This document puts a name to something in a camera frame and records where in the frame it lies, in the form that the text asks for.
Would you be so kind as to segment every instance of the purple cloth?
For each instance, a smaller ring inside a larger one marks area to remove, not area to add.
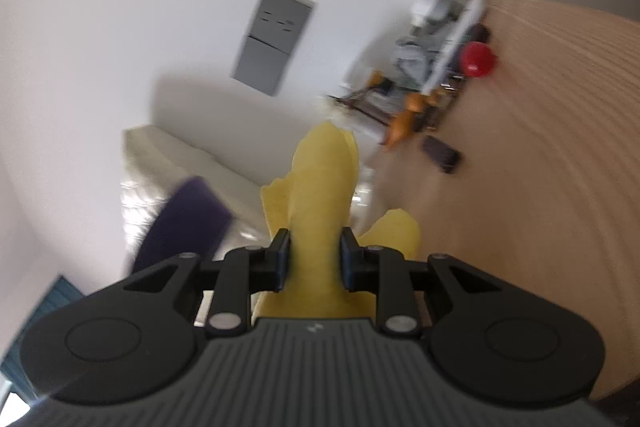
[[[232,214],[199,177],[187,180],[166,202],[140,245],[131,269],[138,272],[182,252],[213,257]]]

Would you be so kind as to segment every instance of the white wall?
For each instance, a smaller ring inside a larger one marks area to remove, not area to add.
[[[0,360],[58,274],[24,215],[0,156]]]
[[[0,148],[34,227],[81,289],[122,274],[121,129],[153,118],[268,180],[286,169],[315,95],[360,55],[381,60],[412,2],[314,0],[268,98],[228,77],[256,1],[0,0]],[[638,0],[564,1],[640,18]]]

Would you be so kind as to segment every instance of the wooden table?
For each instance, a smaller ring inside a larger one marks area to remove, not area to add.
[[[593,396],[640,375],[640,24],[539,0],[487,0],[499,65],[436,133],[379,152],[375,193],[448,252],[577,312],[607,358]]]

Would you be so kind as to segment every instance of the gray electrical socket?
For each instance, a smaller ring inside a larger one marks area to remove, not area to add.
[[[274,94],[312,9],[307,0],[260,0],[233,77]]]

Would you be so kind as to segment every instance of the yellow towel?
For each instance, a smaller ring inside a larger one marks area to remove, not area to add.
[[[289,174],[262,188],[271,237],[289,229],[291,255],[284,289],[263,293],[255,317],[375,317],[375,296],[349,293],[340,280],[338,239],[348,223],[357,177],[353,135],[325,122],[302,139]],[[390,210],[358,241],[414,259],[419,239],[414,219],[404,210]]]

